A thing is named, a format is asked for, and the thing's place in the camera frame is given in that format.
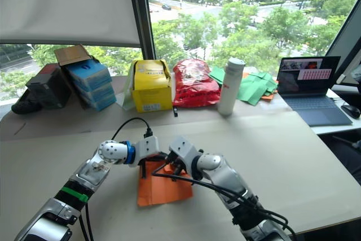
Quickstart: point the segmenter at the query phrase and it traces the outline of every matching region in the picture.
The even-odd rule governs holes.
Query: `green band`
[[[87,195],[80,194],[79,192],[74,191],[74,190],[70,189],[69,187],[63,187],[61,190],[70,195],[73,195],[74,197],[77,197],[80,201],[82,201],[84,203],[86,203],[89,200],[89,197]]]

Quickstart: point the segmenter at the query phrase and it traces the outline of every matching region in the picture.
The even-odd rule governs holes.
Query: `laptop keyboard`
[[[326,97],[285,98],[284,100],[293,110],[337,107],[332,100]]]

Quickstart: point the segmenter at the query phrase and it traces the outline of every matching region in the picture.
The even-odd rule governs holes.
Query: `laptop screen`
[[[282,94],[326,94],[333,84],[339,56],[282,58],[277,80]]]

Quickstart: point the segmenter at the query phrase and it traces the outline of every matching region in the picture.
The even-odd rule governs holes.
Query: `yellow box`
[[[164,60],[134,60],[132,96],[138,112],[172,109],[171,78]]]

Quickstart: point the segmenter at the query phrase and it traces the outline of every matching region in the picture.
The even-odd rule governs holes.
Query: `laptop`
[[[278,92],[310,126],[347,125],[352,121],[326,96],[339,56],[282,58]]]

